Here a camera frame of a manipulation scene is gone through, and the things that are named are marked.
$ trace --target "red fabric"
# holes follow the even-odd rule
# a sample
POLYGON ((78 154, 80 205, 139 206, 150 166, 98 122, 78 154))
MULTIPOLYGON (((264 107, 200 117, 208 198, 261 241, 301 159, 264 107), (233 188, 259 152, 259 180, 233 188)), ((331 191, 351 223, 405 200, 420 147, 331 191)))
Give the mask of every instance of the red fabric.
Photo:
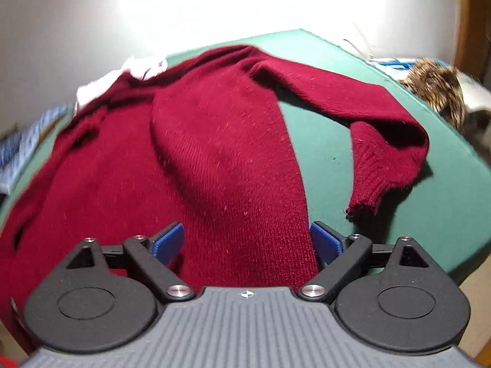
POLYGON ((16 368, 16 366, 17 366, 17 363, 15 361, 11 361, 5 357, 0 356, 0 367, 1 368, 16 368))
POLYGON ((316 262, 276 85, 349 123, 350 214, 376 212, 387 189, 414 181, 428 137, 386 89, 252 46, 218 48, 151 80, 124 73, 58 135, 0 238, 2 288, 22 309, 82 238, 118 244, 172 221, 186 229, 176 269, 195 289, 305 283, 316 262))

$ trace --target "sweater cuff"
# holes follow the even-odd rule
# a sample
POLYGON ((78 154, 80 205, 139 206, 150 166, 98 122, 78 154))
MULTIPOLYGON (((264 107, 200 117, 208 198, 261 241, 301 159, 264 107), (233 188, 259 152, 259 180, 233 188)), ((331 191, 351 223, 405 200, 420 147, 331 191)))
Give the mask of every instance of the sweater cuff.
POLYGON ((348 216, 366 217, 377 213, 382 195, 389 189, 387 178, 394 167, 389 165, 380 145, 353 142, 354 180, 348 216))

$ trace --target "green table surface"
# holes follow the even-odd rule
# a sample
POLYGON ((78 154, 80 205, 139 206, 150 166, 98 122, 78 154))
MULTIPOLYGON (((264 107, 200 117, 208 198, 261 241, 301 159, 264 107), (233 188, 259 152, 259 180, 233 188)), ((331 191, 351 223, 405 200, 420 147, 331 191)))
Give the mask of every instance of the green table surface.
MULTIPOLYGON (((491 172, 460 135, 424 102, 363 60, 304 30, 230 41, 168 57, 176 65, 203 51, 228 44, 253 44, 278 57, 384 86, 430 136, 430 152, 411 190, 391 191, 376 217, 351 223, 343 209, 353 186, 353 155, 347 127, 305 109, 294 95, 277 90, 296 158, 300 165, 308 214, 343 235, 362 233, 375 242, 394 243, 413 236, 456 281, 463 280, 491 250, 491 172)), ((0 227, 13 202, 48 158, 58 131, 38 148, 14 193, 0 211, 0 227)))

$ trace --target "silver bolt head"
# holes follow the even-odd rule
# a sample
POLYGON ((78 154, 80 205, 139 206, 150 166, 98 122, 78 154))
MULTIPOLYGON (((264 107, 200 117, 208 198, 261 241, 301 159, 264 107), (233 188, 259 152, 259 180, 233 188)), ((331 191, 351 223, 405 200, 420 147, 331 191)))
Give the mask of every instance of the silver bolt head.
POLYGON ((185 297, 191 293, 191 288, 186 285, 172 285, 167 289, 167 293, 173 297, 185 297))
POLYGON ((312 284, 305 285, 300 292, 307 297, 319 297, 326 293, 326 289, 323 286, 312 284))

